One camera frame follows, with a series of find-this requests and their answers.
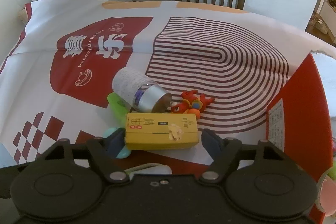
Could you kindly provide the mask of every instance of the white label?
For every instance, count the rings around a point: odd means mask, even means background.
[[[285,120],[282,98],[268,112],[268,140],[281,151],[285,149]]]
[[[137,70],[125,67],[115,74],[112,81],[112,89],[132,106],[135,93],[143,84],[151,80],[148,76],[143,75]]]

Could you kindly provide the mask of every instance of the bottle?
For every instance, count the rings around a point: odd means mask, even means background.
[[[125,67],[112,81],[113,91],[136,111],[164,113],[171,102],[171,94],[146,75]]]

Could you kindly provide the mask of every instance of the red checkered pattern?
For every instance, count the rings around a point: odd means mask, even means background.
[[[18,164],[33,161],[40,155],[39,148],[42,138],[48,139],[50,144],[57,141],[59,133],[62,130],[64,122],[51,116],[44,132],[38,129],[44,112],[35,116],[33,123],[29,121],[23,127],[22,132],[18,132],[14,138],[13,144],[16,147],[14,160]]]

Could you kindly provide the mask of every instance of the yellow box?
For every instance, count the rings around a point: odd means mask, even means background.
[[[125,143],[129,149],[189,148],[198,142],[195,114],[127,114]]]

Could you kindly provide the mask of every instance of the red toy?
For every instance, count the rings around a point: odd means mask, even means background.
[[[205,94],[202,93],[199,98],[195,96],[198,90],[184,91],[182,92],[182,102],[171,107],[172,113],[194,113],[197,118],[201,116],[201,112],[205,108],[215,101],[215,98],[205,98]]]

